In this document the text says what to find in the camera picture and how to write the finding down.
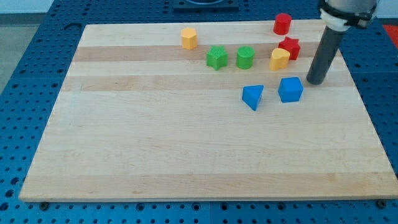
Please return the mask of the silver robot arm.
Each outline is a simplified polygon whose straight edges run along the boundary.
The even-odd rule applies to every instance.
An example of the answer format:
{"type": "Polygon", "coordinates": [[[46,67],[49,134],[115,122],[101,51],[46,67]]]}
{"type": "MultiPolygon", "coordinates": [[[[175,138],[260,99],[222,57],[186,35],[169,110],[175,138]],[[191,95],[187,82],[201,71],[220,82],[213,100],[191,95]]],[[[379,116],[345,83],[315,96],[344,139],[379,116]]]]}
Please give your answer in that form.
{"type": "Polygon", "coordinates": [[[377,13],[379,0],[319,0],[318,10],[326,26],[337,32],[367,28],[377,13]]]}

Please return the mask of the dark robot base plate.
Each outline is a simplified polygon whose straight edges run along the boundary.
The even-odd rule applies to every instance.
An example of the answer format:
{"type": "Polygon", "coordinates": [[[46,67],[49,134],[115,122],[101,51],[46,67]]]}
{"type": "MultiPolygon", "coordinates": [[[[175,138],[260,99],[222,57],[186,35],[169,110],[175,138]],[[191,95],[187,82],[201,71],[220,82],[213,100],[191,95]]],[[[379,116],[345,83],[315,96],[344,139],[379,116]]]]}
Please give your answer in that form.
{"type": "Polygon", "coordinates": [[[239,0],[172,0],[174,11],[239,9],[239,0]]]}

